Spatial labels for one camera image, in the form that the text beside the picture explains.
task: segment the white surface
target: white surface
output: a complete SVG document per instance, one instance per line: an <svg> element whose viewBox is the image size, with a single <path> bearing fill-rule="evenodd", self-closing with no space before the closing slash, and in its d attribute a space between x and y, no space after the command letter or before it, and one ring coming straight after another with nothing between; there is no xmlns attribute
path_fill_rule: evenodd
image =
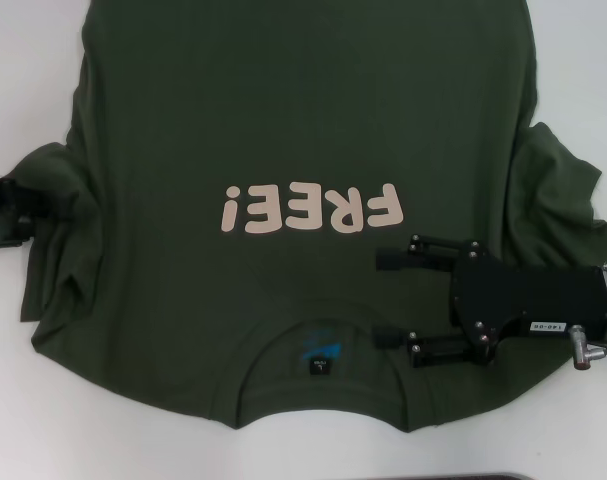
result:
<svg viewBox="0 0 607 480"><path fill-rule="evenodd" d="M87 0L0 0L0 176L62 141ZM531 0L540 108L605 175L607 0ZM347 479L520 472L607 480L607 359L571 366L518 401L410 435L336 412L281 414L240 431L96 387L32 350L20 324L27 248L0 251L0 480Z"/></svg>

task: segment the olive green shirt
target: olive green shirt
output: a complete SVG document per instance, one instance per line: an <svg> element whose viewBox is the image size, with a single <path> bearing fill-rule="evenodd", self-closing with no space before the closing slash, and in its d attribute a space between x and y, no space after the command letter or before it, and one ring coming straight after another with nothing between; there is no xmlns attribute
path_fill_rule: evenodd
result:
<svg viewBox="0 0 607 480"><path fill-rule="evenodd" d="M32 246L38 352L234 428L334 409L405 431L500 407L569 358L508 339L488 367L413 369L370 338L460 333L447 274L375 269L413 233L510 264L607 259L600 172L530 126L523 0L93 0L82 38L66 145L11 174L77 195Z"/></svg>

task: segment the fabric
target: fabric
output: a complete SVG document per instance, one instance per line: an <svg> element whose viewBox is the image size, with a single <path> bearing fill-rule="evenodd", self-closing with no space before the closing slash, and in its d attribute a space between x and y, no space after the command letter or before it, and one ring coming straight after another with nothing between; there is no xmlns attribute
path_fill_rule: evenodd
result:
<svg viewBox="0 0 607 480"><path fill-rule="evenodd" d="M508 339L489 367L413 369L369 336L458 332L446 274L375 270L414 233L512 264L607 259L600 172L530 127L524 1L93 0L82 38L66 145L11 173L77 195L30 254L38 352L234 428L318 408L405 431L500 407L570 357Z"/></svg>

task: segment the black object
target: black object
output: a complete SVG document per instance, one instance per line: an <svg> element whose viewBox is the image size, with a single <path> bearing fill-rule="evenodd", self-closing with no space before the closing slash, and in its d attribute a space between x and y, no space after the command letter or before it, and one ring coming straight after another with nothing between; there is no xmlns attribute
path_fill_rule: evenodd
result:
<svg viewBox="0 0 607 480"><path fill-rule="evenodd" d="M0 248L18 247L34 236L35 219L70 220L74 197L60 198L0 178Z"/></svg>
<svg viewBox="0 0 607 480"><path fill-rule="evenodd" d="M462 475L460 477L412 477L412 478L395 478L394 480L532 480L530 477L519 475L518 478L512 475Z"/></svg>
<svg viewBox="0 0 607 480"><path fill-rule="evenodd" d="M588 340L607 334L607 285L600 267L513 269L476 241L414 235L407 251L381 250L378 270L428 268L451 273L450 321L462 335L421 338L375 328L377 348L404 346L415 367L472 361L487 364L506 337L567 337L573 325Z"/></svg>

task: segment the shirt sleeve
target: shirt sleeve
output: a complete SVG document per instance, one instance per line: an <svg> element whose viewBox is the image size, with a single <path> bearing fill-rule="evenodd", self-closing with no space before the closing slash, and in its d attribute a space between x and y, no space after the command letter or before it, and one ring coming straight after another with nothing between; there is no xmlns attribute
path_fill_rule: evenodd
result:
<svg viewBox="0 0 607 480"><path fill-rule="evenodd" d="M595 220L592 194L601 172L576 158L536 110L536 47L532 22L528 64L507 182L502 255L515 265L566 267L607 260L607 222Z"/></svg>
<svg viewBox="0 0 607 480"><path fill-rule="evenodd" d="M103 256L104 222L99 188L89 164L97 156L92 125L96 103L92 70L83 60L65 145L51 143L30 153L8 175L26 188L73 199L70 220L37 218L30 251L22 321L83 316L94 302Z"/></svg>

